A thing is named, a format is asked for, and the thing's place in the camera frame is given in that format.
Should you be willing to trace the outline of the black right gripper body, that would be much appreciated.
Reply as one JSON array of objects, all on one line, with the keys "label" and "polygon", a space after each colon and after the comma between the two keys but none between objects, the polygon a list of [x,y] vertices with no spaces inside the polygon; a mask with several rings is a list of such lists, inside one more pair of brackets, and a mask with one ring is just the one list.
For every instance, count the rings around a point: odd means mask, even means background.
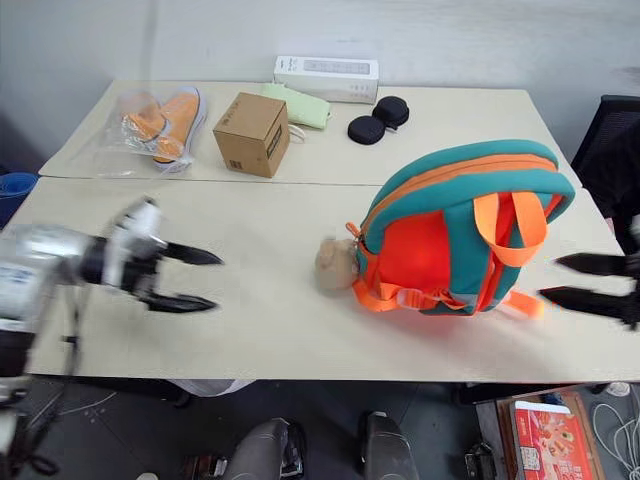
[{"label": "black right gripper body", "polygon": [[640,288],[640,251],[637,250],[633,254],[626,255],[624,260],[624,275],[635,282],[634,290],[638,291]]}]

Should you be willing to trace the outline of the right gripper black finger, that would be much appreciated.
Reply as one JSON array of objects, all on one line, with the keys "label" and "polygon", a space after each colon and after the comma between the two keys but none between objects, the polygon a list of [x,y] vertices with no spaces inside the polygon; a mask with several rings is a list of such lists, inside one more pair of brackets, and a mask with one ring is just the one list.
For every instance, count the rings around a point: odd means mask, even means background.
[{"label": "right gripper black finger", "polygon": [[622,296],[569,286],[541,289],[538,293],[562,308],[614,318],[631,330],[639,327],[638,288]]},{"label": "right gripper black finger", "polygon": [[626,256],[596,253],[575,253],[557,258],[555,262],[571,270],[598,276],[630,276]]}]

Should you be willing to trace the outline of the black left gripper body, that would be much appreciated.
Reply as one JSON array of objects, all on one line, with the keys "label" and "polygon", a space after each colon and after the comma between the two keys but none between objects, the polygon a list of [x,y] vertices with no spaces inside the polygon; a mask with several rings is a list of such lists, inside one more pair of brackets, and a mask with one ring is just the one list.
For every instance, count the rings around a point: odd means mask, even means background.
[{"label": "black left gripper body", "polygon": [[171,299],[155,291],[157,266],[166,248],[165,242],[151,242],[139,243],[132,249],[126,249],[119,289],[146,305],[169,305]]}]

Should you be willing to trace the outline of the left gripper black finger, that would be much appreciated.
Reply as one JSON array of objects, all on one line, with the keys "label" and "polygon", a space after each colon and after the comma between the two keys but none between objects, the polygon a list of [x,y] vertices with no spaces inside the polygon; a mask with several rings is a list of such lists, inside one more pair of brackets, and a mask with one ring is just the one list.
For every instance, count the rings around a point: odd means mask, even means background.
[{"label": "left gripper black finger", "polygon": [[202,297],[179,294],[166,296],[150,293],[144,298],[150,311],[164,313],[196,313],[213,310],[218,304]]},{"label": "left gripper black finger", "polygon": [[163,256],[190,265],[223,264],[223,260],[210,251],[172,242],[166,245]]}]

